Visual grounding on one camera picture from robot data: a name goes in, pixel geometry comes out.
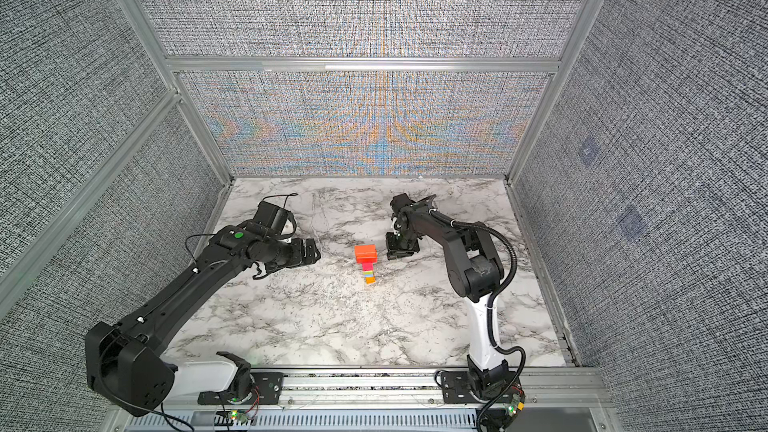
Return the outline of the orange-red rectangular wood block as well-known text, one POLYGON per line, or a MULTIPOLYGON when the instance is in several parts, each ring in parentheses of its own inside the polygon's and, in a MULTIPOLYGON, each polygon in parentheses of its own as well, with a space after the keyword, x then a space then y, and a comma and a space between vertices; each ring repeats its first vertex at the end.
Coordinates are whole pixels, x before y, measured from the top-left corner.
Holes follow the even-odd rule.
POLYGON ((359 264, 376 263, 378 261, 377 247, 374 244, 356 245, 355 260, 359 264))

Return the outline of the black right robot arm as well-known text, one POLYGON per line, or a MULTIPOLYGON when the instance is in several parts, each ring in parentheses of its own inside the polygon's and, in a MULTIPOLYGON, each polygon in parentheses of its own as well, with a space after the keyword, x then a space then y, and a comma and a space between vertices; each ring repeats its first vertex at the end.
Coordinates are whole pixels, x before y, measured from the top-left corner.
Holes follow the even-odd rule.
POLYGON ((464 300, 469 320, 468 382, 481 400, 497 395, 512 378, 510 361, 498 341, 495 298, 504 289, 506 274, 493 244, 490 228, 481 222, 457 221, 437 210, 433 195, 419 201, 402 193, 393 197, 393 230, 386 234, 387 258, 411 257, 427 237, 443 250, 447 277, 464 300))

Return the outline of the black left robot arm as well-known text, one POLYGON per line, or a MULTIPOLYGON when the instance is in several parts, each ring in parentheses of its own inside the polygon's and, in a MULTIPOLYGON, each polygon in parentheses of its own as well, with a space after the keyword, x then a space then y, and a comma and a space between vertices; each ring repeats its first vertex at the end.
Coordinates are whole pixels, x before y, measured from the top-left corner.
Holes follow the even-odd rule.
POLYGON ((267 276, 321 259, 316 241, 284 238, 252 221, 210 236, 196 262, 136 311, 110 325, 99 322, 85 336, 87 386, 135 417, 161 405, 179 389, 187 367, 162 359, 171 340, 220 288, 253 265, 267 276))

